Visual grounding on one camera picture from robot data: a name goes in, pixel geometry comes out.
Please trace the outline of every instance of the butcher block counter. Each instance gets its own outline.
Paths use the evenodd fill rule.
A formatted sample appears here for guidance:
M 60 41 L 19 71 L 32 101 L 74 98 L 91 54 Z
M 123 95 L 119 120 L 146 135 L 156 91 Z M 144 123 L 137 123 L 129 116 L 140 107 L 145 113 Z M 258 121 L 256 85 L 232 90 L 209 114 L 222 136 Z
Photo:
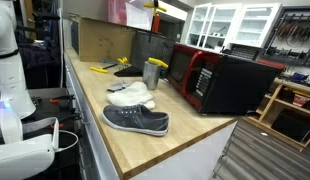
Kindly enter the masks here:
M 208 178 L 236 125 L 236 117 L 199 114 L 169 82 L 160 80 L 157 89 L 149 92 L 156 103 L 152 111 L 169 115 L 168 133 L 163 137 L 154 137 L 113 129 L 102 118 L 103 108 L 110 104 L 106 96 L 111 92 L 106 89 L 121 79 L 134 82 L 142 78 L 116 77 L 113 72 L 118 71 L 118 66 L 108 69 L 108 74 L 92 71 L 91 66 L 101 67 L 101 63 L 82 62 L 73 49 L 66 49 L 64 57 L 70 78 L 67 81 L 73 84 L 78 82 L 83 97 L 76 92 L 76 87 L 70 84 L 67 87 L 70 91 L 73 88 L 76 98 L 87 103 L 88 109 L 82 111 L 90 111 L 94 119 L 92 122 L 84 119 L 83 126 L 89 134 L 88 125 L 96 124 L 100 134 L 89 139 L 99 178 Z M 102 145 L 96 143 L 100 141 L 98 137 L 102 138 L 111 163 L 105 163 L 107 157 L 101 155 L 103 151 L 99 148 Z

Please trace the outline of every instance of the shoe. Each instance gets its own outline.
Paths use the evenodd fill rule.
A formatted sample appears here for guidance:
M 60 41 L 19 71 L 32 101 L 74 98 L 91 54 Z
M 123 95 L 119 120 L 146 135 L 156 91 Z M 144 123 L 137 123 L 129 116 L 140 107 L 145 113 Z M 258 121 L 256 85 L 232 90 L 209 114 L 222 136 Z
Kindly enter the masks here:
M 168 131 L 168 114 L 151 112 L 143 105 L 119 107 L 108 105 L 103 110 L 105 122 L 114 129 L 164 136 Z

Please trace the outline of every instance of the cabinet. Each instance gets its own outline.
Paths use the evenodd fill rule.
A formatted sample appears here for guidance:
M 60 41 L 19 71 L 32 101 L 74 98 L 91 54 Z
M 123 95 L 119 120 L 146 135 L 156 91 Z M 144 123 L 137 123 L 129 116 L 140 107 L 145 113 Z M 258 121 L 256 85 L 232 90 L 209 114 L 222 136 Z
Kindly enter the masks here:
M 205 4 L 194 8 L 186 44 L 220 51 L 228 43 L 241 4 Z
M 310 88 L 293 82 L 275 79 L 269 89 L 269 93 L 265 95 L 259 108 L 256 110 L 256 114 L 244 119 L 265 132 L 302 151 L 303 148 L 307 147 L 310 143 L 310 131 L 308 134 L 305 134 L 308 138 L 305 138 L 305 140 L 302 141 L 296 141 L 293 138 L 275 130 L 273 126 L 274 122 L 278 119 L 283 110 L 296 112 L 301 116 L 308 117 L 310 119 L 310 102 L 308 102 L 306 106 L 302 107 L 294 105 L 293 100 L 295 93 L 310 97 Z
M 231 43 L 263 47 L 280 8 L 280 3 L 244 5 Z

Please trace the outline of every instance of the table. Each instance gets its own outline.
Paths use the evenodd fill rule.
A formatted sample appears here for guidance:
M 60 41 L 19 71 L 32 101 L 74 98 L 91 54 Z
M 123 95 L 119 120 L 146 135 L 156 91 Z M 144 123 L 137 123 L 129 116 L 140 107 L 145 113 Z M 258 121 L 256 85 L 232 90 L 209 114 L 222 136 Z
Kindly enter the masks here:
M 83 113 L 84 138 L 82 175 L 87 179 L 207 179 L 229 139 L 235 116 L 202 115 L 195 111 L 168 82 L 160 80 L 151 91 L 156 107 L 169 114 L 169 131 L 164 137 L 115 130 L 101 113 L 109 104 L 106 91 L 120 80 L 113 73 L 91 71 L 98 62 L 81 62 L 73 49 L 65 54 L 67 89 L 76 97 Z M 141 77 L 125 78 L 141 81 Z M 91 150 L 85 160 L 84 149 Z

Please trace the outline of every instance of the red microwave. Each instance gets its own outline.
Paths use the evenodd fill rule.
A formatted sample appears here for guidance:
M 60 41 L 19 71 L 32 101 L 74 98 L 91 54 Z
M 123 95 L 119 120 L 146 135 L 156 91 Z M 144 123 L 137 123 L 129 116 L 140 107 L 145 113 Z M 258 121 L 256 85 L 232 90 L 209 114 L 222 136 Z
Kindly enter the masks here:
M 201 113 L 255 111 L 280 69 L 175 44 L 168 81 Z

